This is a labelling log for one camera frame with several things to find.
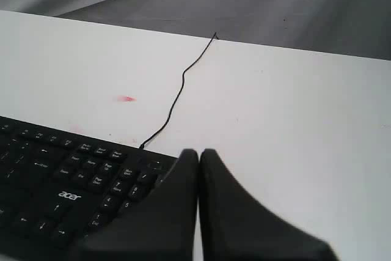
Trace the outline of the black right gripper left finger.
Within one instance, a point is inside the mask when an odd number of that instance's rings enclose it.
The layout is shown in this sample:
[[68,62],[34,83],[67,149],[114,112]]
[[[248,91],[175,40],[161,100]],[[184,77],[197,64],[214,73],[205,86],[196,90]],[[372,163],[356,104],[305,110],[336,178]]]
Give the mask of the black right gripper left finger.
[[184,149],[162,182],[78,243],[78,260],[192,260],[199,159]]

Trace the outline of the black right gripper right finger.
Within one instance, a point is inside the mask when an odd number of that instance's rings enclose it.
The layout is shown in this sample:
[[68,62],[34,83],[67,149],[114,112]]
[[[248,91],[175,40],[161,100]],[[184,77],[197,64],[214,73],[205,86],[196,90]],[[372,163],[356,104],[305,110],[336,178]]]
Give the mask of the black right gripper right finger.
[[275,215],[234,178],[217,151],[200,157],[199,214],[205,260],[337,260],[332,248]]

